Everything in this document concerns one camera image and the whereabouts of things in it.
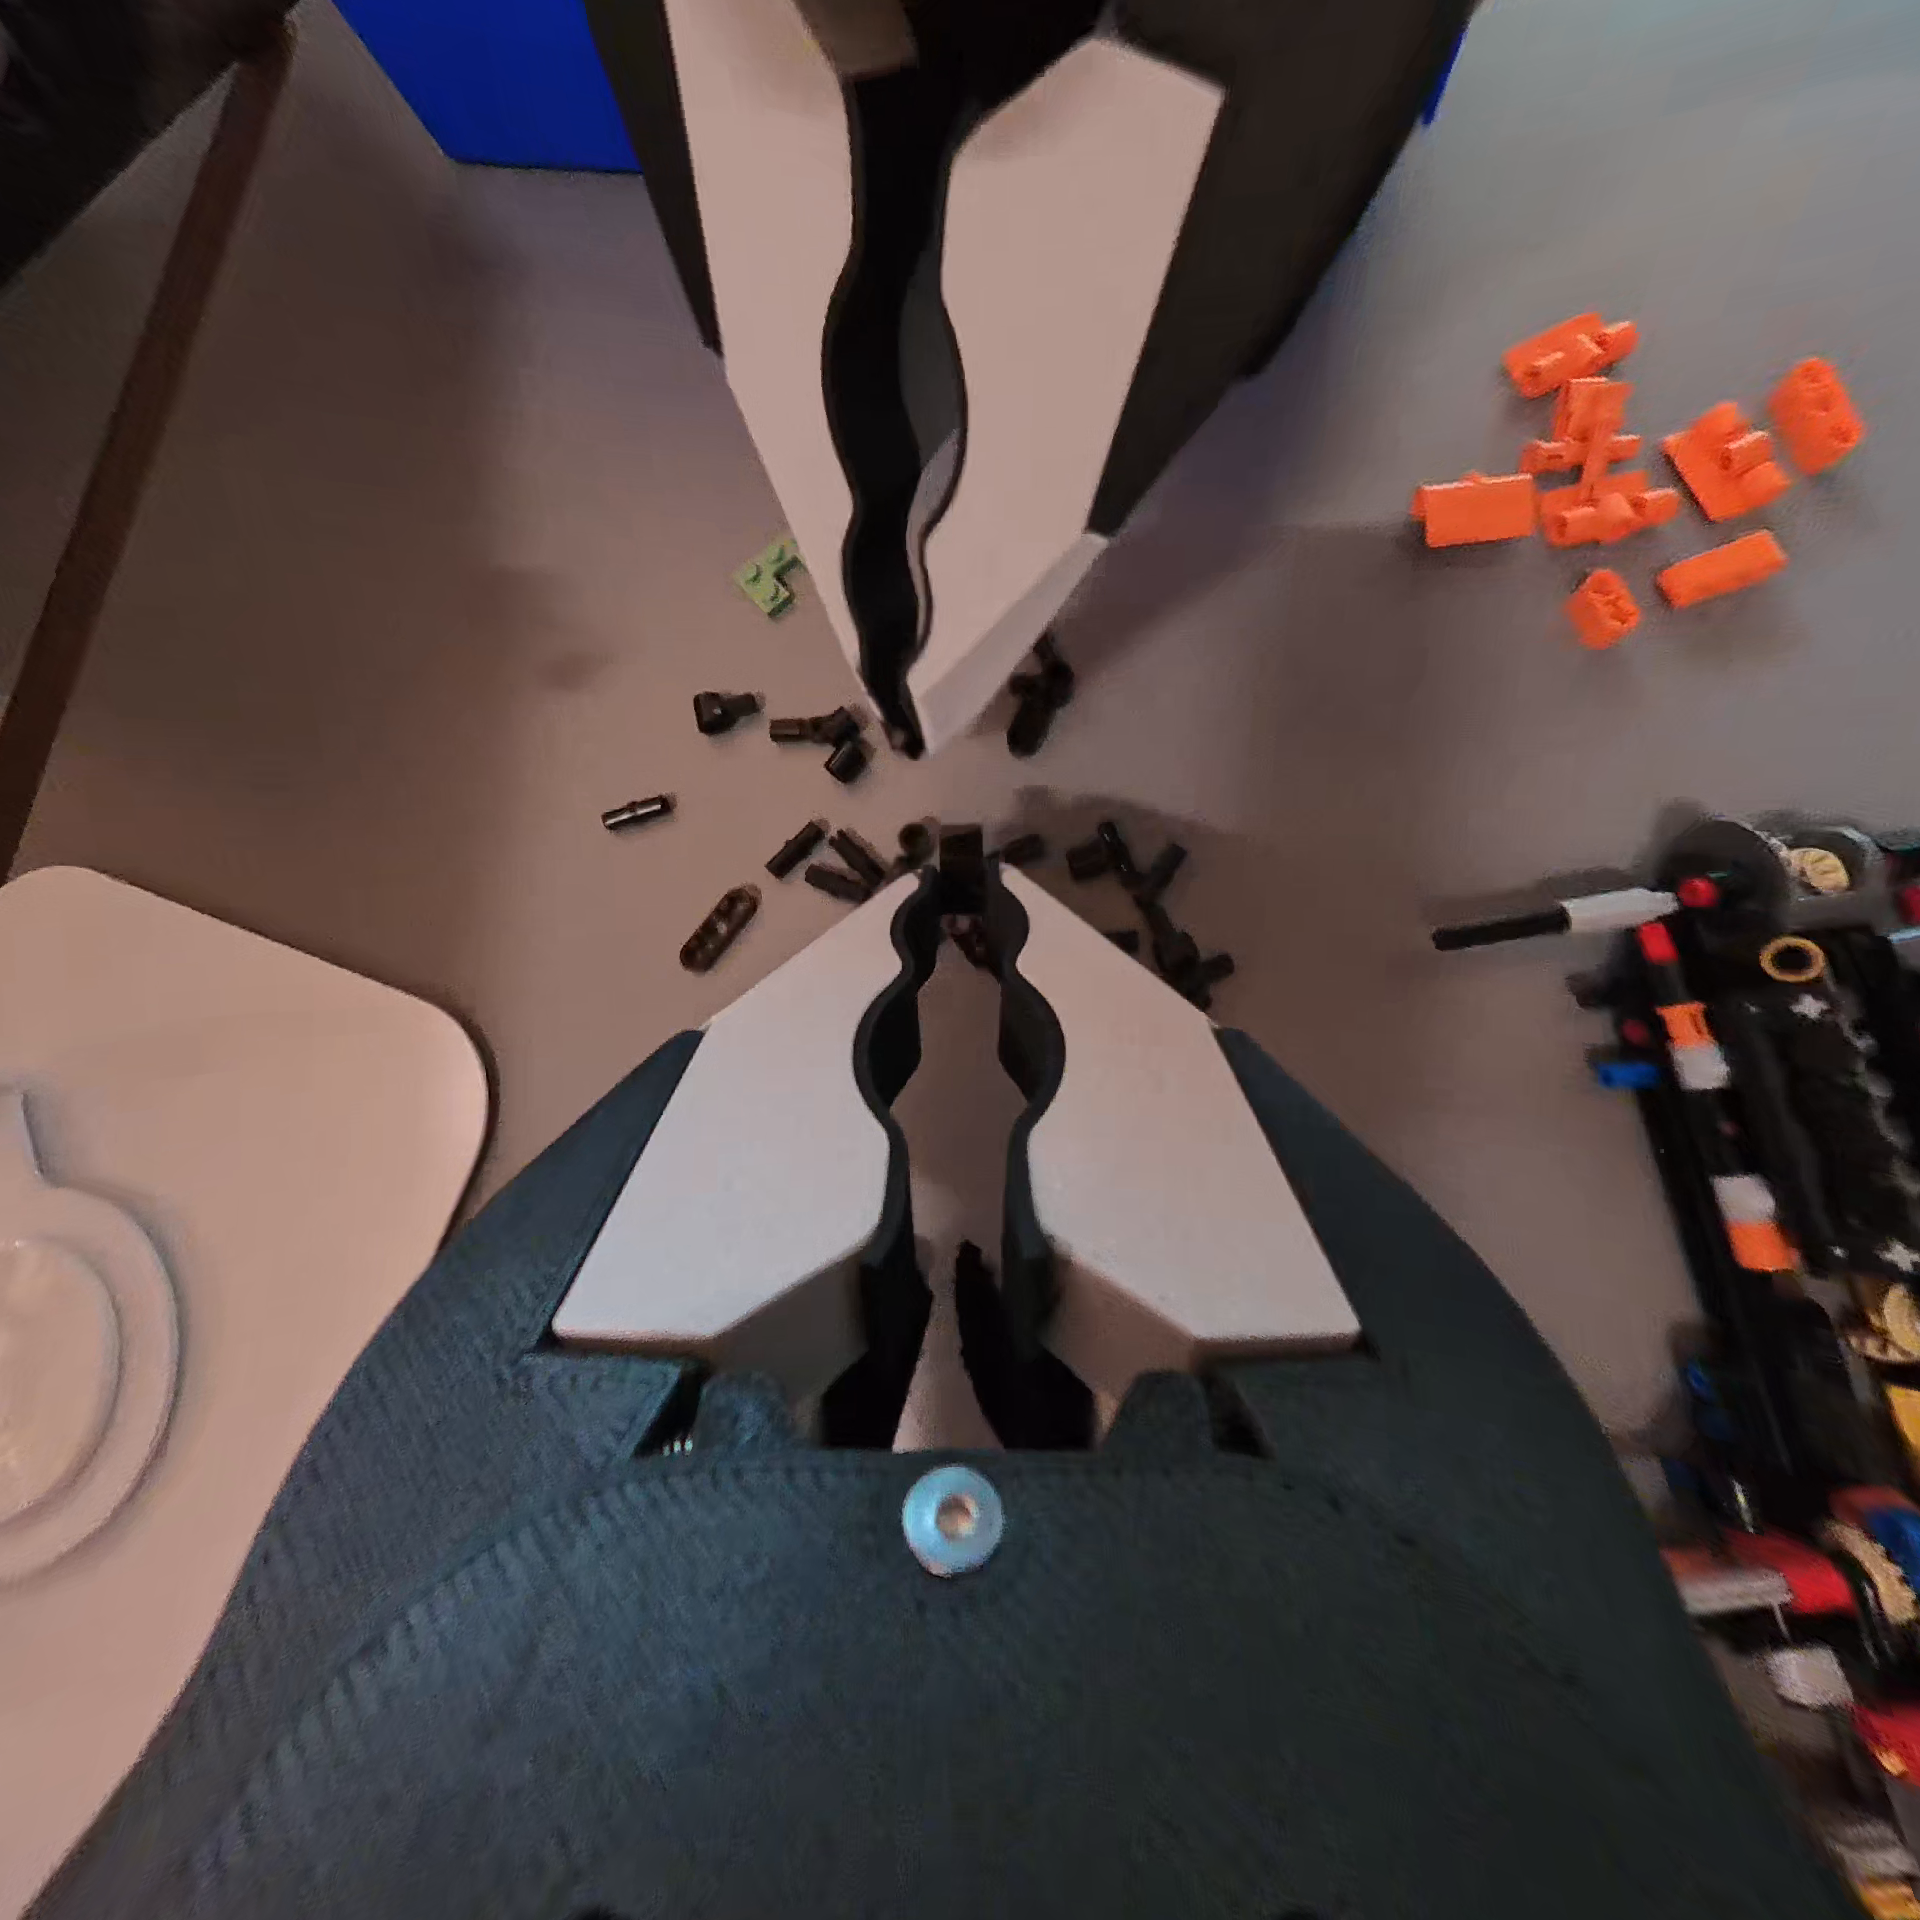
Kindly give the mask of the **white lamp base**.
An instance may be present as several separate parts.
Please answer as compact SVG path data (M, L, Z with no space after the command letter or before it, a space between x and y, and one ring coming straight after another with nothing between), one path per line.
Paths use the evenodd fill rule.
M175 1705L490 1136L442 1007L84 867L2 893L5 1914Z

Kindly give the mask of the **pile of orange lego pieces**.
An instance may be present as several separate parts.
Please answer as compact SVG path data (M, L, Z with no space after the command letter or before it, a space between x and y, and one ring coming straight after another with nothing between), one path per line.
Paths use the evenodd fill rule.
M1411 490L1405 533L1427 552L1477 552L1526 542L1580 560L1563 621L1589 653L1609 653L1646 619L1644 594L1609 555L1698 521L1716 538L1651 573L1658 609L1707 608L1774 583L1789 561L1770 513L1785 495L1846 463L1866 421L1836 363L1804 355L1754 410L1719 400L1646 439L1633 425L1622 375L1642 327L1598 309L1521 336L1500 370L1516 400L1543 403L1543 426L1503 471L1462 471Z

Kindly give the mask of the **blue plastic bin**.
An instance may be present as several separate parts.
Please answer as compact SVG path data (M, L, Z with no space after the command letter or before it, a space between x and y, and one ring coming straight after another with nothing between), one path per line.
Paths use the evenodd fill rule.
M339 10L451 160L639 168L586 2L340 2Z

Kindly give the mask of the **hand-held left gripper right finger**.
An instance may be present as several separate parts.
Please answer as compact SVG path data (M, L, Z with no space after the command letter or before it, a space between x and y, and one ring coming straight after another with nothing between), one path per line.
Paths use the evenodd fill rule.
M1006 1144L962 1357L1006 1448L1089 1448L1147 1375L1321 1359L1358 1312L1210 1013L1019 870L987 870Z

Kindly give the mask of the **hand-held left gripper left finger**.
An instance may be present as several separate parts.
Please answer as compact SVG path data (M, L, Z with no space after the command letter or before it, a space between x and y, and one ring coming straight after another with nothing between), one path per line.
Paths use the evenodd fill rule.
M895 1442L930 1289L893 1105L941 919L935 872L891 879L702 1026L555 1343L769 1375L828 1443Z

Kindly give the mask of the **pile of black lego pins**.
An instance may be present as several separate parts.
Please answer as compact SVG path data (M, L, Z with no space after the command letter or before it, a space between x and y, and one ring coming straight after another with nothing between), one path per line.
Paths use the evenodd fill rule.
M1074 686L1073 664L1055 637L1045 631L1031 647L1029 664L1006 686L1014 701L1006 728L1011 754L1029 759L1049 741L1055 719L1073 701ZM823 765L838 783L853 783L874 762L866 719L850 706L773 717L769 735L778 744L825 746ZM895 851L882 855L862 831L809 817L765 857L761 867L769 879L802 878L807 887L833 899L863 904L891 879L935 872L940 831L941 826L933 821L902 822ZM999 864L1004 872L1029 870L1046 857L1049 841L1042 831L1013 831L987 847L987 864ZM1103 928L1102 934L1123 953L1147 962L1161 983L1205 1013L1215 989L1237 973L1237 960L1229 951L1205 949L1166 907L1169 887L1179 878L1187 857L1187 846L1171 841L1153 858L1141 862L1124 830L1115 821L1102 821L1079 843L1067 846L1062 864L1074 881L1111 879L1119 887L1138 923ZM940 925L974 968L999 967L986 909L978 919L941 917Z

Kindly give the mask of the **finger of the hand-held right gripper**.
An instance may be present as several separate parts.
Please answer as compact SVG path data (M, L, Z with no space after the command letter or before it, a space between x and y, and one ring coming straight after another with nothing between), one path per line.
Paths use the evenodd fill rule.
M950 161L941 301L965 415L905 682L929 754L974 726L1109 545L1098 486L1222 97L1089 35Z
M807 5L668 2L718 352L833 632L905 734L905 408L854 85Z

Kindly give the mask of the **partly built lego model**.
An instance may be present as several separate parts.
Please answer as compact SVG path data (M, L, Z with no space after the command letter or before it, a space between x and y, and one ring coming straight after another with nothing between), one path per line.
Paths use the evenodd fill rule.
M1915 1914L1915 835L1701 814L1644 881L1437 925L1606 942L1605 1022L1701 1323L1663 1561L1861 1914Z

